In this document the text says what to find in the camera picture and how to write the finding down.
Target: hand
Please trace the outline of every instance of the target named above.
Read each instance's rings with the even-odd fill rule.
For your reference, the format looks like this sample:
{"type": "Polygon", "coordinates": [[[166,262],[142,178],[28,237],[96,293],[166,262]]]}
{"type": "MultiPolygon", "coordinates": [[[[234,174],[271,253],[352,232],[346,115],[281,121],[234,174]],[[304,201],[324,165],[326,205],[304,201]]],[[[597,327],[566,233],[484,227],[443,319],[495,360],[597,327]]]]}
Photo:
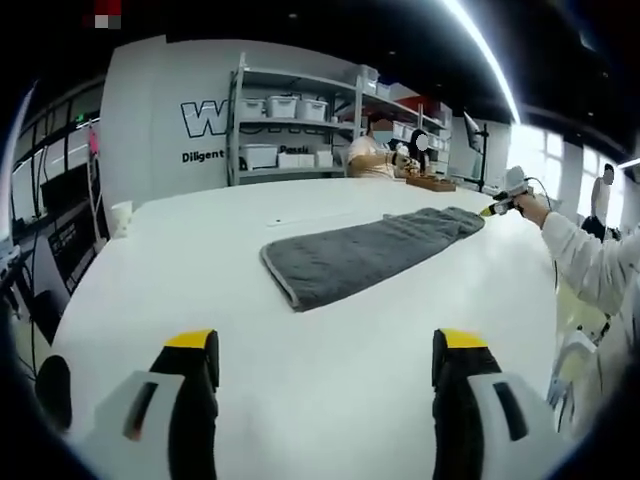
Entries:
{"type": "Polygon", "coordinates": [[[513,199],[513,203],[522,209],[522,214],[527,220],[532,221],[542,229],[549,215],[549,209],[538,202],[533,195],[519,195],[513,199]]]}
{"type": "Polygon", "coordinates": [[[420,171],[420,163],[410,157],[406,157],[401,154],[398,154],[396,156],[396,166],[400,170],[404,170],[406,172],[416,173],[420,171]]]}

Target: wooden tray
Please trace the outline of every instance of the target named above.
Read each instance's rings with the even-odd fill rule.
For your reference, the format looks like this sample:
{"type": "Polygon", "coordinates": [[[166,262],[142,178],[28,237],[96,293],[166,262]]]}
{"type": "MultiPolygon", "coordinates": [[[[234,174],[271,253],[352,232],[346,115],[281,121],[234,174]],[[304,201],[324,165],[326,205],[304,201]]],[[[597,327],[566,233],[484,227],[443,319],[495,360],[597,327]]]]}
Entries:
{"type": "Polygon", "coordinates": [[[449,180],[438,180],[436,177],[408,177],[407,185],[426,188],[432,192],[455,192],[456,184],[449,180]]]}

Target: white storage box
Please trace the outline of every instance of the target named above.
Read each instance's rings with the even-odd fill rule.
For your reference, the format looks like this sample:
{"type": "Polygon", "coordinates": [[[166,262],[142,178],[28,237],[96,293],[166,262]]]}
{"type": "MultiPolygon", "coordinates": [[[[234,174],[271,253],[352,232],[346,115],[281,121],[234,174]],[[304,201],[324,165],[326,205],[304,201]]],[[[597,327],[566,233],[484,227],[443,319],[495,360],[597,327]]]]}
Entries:
{"type": "Polygon", "coordinates": [[[316,166],[316,157],[308,153],[298,155],[298,165],[300,168],[313,168],[316,166]]]}
{"type": "Polygon", "coordinates": [[[240,118],[264,118],[264,104],[265,101],[260,98],[243,98],[240,102],[240,118]]]}
{"type": "Polygon", "coordinates": [[[331,168],[333,167],[333,154],[329,151],[316,152],[316,167],[331,168]]]}
{"type": "Polygon", "coordinates": [[[380,74],[373,67],[354,65],[344,72],[342,81],[351,85],[357,85],[358,80],[362,79],[363,87],[367,88],[366,85],[373,86],[373,91],[370,93],[376,93],[376,84],[378,83],[379,77],[380,74]]]}
{"type": "Polygon", "coordinates": [[[327,114],[327,102],[322,100],[298,100],[296,106],[296,117],[300,120],[312,120],[315,122],[324,122],[327,114]]]}
{"type": "Polygon", "coordinates": [[[416,131],[415,128],[405,125],[405,127],[404,127],[404,137],[403,138],[407,142],[410,142],[411,141],[411,135],[413,135],[413,132],[415,132],[415,131],[416,131]]]}
{"type": "Polygon", "coordinates": [[[382,98],[386,98],[388,100],[389,97],[391,96],[391,87],[383,83],[378,83],[376,85],[376,95],[382,98]]]}
{"type": "Polygon", "coordinates": [[[240,147],[240,156],[247,163],[247,170],[276,166],[278,147],[267,144],[247,144],[240,147]]]}
{"type": "Polygon", "coordinates": [[[435,135],[429,135],[429,146],[431,148],[434,148],[436,150],[439,149],[439,145],[440,145],[440,139],[438,137],[436,137],[435,135]]]}
{"type": "Polygon", "coordinates": [[[296,118],[297,98],[274,95],[267,99],[267,114],[271,118],[296,118]]]}
{"type": "Polygon", "coordinates": [[[393,137],[404,138],[404,125],[402,123],[393,122],[393,137]]]}
{"type": "Polygon", "coordinates": [[[278,154],[278,168],[299,168],[300,155],[291,153],[279,153],[278,154]]]}

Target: white table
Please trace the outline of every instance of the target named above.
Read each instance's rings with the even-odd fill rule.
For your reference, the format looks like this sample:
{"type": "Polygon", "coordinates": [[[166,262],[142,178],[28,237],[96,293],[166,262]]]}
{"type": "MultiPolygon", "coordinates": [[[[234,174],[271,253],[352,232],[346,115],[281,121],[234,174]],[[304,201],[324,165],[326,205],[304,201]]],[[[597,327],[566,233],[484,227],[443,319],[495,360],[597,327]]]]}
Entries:
{"type": "Polygon", "coordinates": [[[556,301],[549,254],[517,212],[400,275],[294,313],[258,257],[268,242],[490,198],[376,179],[249,185],[148,203],[76,290],[53,345],[70,363],[70,441],[163,343],[220,336],[216,462],[224,479],[424,479],[435,461],[433,331],[480,332],[541,396],[556,301]]]}

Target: wall logo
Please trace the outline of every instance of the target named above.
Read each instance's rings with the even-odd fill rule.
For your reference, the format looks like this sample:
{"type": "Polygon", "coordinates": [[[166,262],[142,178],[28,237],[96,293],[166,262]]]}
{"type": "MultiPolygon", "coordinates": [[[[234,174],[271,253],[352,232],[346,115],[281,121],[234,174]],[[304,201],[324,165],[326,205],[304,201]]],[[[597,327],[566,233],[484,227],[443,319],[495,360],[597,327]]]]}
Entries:
{"type": "Polygon", "coordinates": [[[210,158],[224,158],[224,150],[215,152],[184,152],[182,154],[182,163],[198,162],[202,163],[210,158]]]}
{"type": "Polygon", "coordinates": [[[189,138],[202,138],[207,131],[211,136],[227,134],[227,101],[205,100],[180,104],[182,119],[189,138]]]}

